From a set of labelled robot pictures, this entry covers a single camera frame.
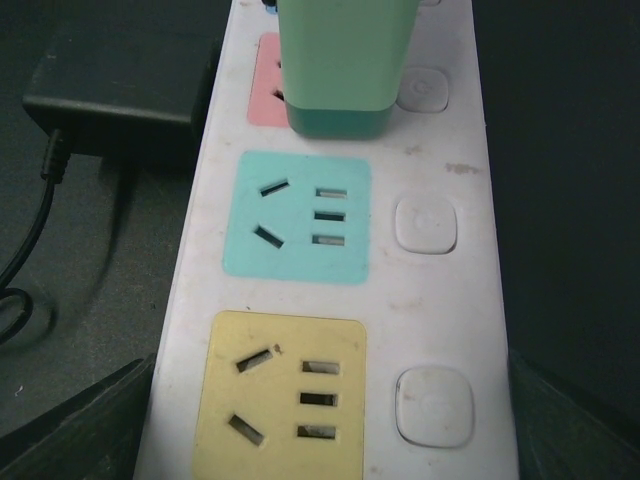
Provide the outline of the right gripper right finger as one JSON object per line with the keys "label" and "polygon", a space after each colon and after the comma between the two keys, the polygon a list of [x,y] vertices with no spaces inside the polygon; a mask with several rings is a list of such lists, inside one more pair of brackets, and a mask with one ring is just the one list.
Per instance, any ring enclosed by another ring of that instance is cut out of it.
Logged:
{"label": "right gripper right finger", "polygon": [[509,351],[522,479],[637,479],[639,424]]}

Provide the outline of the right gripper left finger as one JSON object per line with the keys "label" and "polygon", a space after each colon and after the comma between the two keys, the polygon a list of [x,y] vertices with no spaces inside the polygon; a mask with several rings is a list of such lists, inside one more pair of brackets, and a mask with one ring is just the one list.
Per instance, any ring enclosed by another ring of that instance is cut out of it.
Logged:
{"label": "right gripper left finger", "polygon": [[1,437],[3,479],[131,479],[156,356],[136,359]]}

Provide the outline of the white power strip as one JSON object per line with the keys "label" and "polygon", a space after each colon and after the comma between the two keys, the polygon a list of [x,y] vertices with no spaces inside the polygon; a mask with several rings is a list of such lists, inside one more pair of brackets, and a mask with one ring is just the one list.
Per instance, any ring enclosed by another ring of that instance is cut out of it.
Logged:
{"label": "white power strip", "polygon": [[518,477],[473,8],[416,2],[370,139],[296,133],[232,4],[136,478]]}

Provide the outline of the green plug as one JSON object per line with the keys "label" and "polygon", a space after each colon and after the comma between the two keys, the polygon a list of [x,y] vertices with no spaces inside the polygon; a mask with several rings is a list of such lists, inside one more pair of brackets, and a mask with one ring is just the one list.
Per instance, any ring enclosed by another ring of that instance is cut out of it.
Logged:
{"label": "green plug", "polygon": [[396,102],[414,0],[280,0],[283,94],[290,127],[322,139],[370,139]]}

